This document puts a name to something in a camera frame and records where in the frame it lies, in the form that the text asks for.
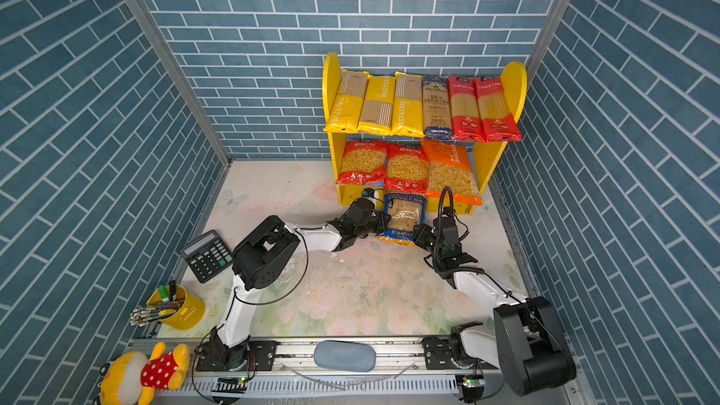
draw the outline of brick wall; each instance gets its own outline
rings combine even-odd
[[[498,74],[552,0],[145,0],[234,158],[329,156],[323,55],[377,74]]]
[[[571,0],[497,177],[607,404],[720,402],[720,0]]]
[[[81,404],[220,167],[122,0],[0,23],[0,403]]]

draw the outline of green marker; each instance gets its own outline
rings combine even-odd
[[[158,286],[157,290],[160,292],[160,298],[163,299],[163,302],[170,301],[170,298],[168,297],[168,290],[165,289],[165,285]]]

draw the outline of yellow shelf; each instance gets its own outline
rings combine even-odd
[[[340,60],[335,52],[330,52],[325,57],[325,68],[322,72],[322,107],[325,110],[325,120],[330,117],[330,111],[335,103],[335,95],[340,85],[342,77],[342,69],[340,68]],[[515,116],[515,122],[520,118],[525,105],[525,94],[528,90],[528,75],[525,66],[522,63],[513,61],[502,71],[500,76],[502,86],[505,89],[505,101],[508,103],[510,112]],[[345,150],[345,143],[348,140],[347,133],[328,132],[328,140],[330,142],[330,155],[333,161],[333,174],[338,178],[340,163]],[[507,141],[481,143],[476,142],[472,148],[472,160],[474,163],[477,182],[480,186],[480,192],[485,191],[488,182],[491,179],[492,171],[498,165],[500,156],[505,150]],[[356,198],[361,197],[365,186],[360,184],[343,184],[336,186],[337,200],[341,205],[350,205]],[[467,205],[466,203],[455,202],[455,211],[458,214],[473,214],[475,205]],[[437,198],[427,198],[427,210],[435,212],[438,209]]]

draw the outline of macaroni pasta bag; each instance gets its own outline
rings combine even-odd
[[[337,88],[335,103],[330,111],[328,124],[323,130],[341,133],[357,133],[360,111],[367,88],[367,72],[343,70],[340,86]]]
[[[386,193],[384,212],[390,214],[387,230],[377,234],[382,241],[414,246],[413,230],[425,219],[427,199],[419,194]]]
[[[387,145],[385,141],[348,141],[336,184],[383,186]]]
[[[428,140],[452,140],[448,81],[442,76],[423,76],[423,132]]]
[[[480,128],[480,114],[477,112],[473,80],[459,75],[448,77],[452,136],[455,140],[484,141]]]
[[[425,194],[428,159],[421,148],[391,144],[387,152],[386,191]]]
[[[358,131],[383,137],[390,136],[392,100],[395,98],[395,77],[370,76],[365,92],[365,102],[360,113]]]
[[[486,142],[521,141],[523,137],[513,114],[508,110],[500,78],[479,76],[473,83]]]
[[[395,101],[392,105],[392,136],[422,138],[423,76],[396,72]]]
[[[430,162],[427,197],[440,197],[445,186],[452,189],[455,202],[482,205],[480,189],[467,156],[467,149],[457,144],[422,140],[423,150]]]

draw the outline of floral tabletop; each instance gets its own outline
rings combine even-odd
[[[215,229],[234,248],[267,216],[313,225],[347,209],[337,203],[329,162],[233,163],[205,231]],[[524,292],[515,256],[489,190],[484,205],[463,222],[470,234],[463,250],[494,278]],[[432,221],[432,213],[426,221]],[[450,327],[492,318],[462,292],[450,287],[423,261],[426,252],[373,237],[341,252],[311,252],[305,277],[288,297],[259,306],[250,325],[254,337],[337,335],[443,335]],[[269,302],[300,279],[305,253],[293,255],[279,279],[261,297]],[[221,320],[230,297],[232,269],[199,283],[187,268],[180,282],[206,305],[203,320],[188,331],[160,326],[158,338],[202,338]]]

